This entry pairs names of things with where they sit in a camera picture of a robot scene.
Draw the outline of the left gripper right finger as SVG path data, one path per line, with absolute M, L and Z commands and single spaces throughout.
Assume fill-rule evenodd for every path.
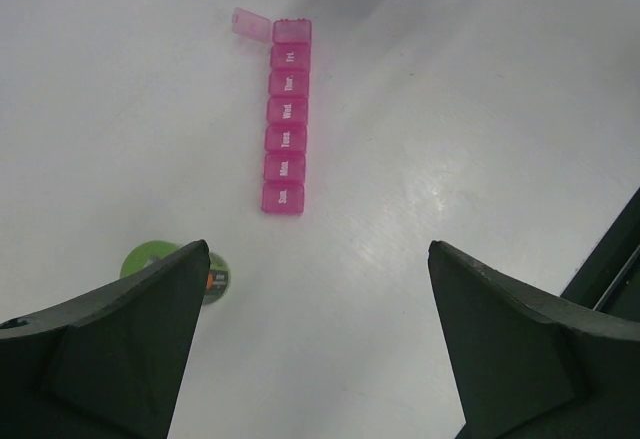
M 509 277 L 443 241 L 428 269 L 462 438 L 636 438 L 639 325 Z

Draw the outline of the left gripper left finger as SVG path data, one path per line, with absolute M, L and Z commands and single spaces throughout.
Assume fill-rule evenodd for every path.
M 2 323 L 2 437 L 167 437 L 209 266 L 198 240 Z

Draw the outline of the pink weekly pill organizer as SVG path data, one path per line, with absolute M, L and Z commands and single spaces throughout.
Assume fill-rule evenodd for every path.
M 261 209 L 269 215 L 299 216 L 305 205 L 312 23 L 271 21 L 237 8 L 232 30 L 270 46 Z

